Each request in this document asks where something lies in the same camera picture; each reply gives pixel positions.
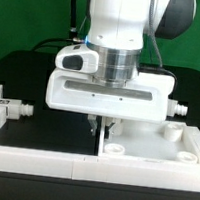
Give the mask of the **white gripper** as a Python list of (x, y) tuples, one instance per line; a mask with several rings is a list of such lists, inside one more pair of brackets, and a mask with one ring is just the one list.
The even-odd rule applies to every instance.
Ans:
[(175, 78), (159, 72), (137, 72), (128, 81), (102, 85), (95, 81), (99, 54), (86, 45), (67, 46), (55, 58), (49, 76), (46, 103), (51, 109), (86, 113), (91, 133), (97, 131), (97, 117), (108, 117), (105, 135), (117, 121), (114, 118), (161, 122), (168, 116), (169, 95)]

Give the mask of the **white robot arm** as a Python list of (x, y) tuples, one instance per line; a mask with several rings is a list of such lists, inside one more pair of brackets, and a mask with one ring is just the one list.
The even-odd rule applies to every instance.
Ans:
[(89, 0), (86, 41), (59, 51), (47, 84), (51, 109), (86, 113), (102, 138), (126, 120), (160, 123), (174, 114), (177, 79), (161, 65), (141, 67), (143, 37), (186, 31), (196, 0)]

